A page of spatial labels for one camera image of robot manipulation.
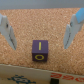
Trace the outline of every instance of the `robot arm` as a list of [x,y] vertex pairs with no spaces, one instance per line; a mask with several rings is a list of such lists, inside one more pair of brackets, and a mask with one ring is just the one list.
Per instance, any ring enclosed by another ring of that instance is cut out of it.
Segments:
[[0,32],[5,37],[9,45],[16,50],[17,41],[14,36],[13,28],[10,26],[6,16],[0,14]]
[[66,26],[63,39],[64,49],[67,49],[73,41],[75,35],[81,30],[84,23],[84,8],[72,15],[70,24]]

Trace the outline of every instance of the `cork board surface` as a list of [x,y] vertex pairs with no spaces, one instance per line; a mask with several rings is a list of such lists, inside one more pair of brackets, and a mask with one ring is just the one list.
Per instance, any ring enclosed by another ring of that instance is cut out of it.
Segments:
[[[72,14],[79,8],[0,10],[6,15],[17,39],[14,51],[0,35],[0,64],[84,75],[84,26],[68,49],[63,37]],[[47,62],[32,61],[33,40],[48,40]]]

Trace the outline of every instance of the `purple box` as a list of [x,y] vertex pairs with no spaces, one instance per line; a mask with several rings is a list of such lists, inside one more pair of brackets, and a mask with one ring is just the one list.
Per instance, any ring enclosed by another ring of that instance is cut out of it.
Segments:
[[48,41],[47,40],[33,40],[32,60],[33,61],[47,61],[47,58],[48,58]]

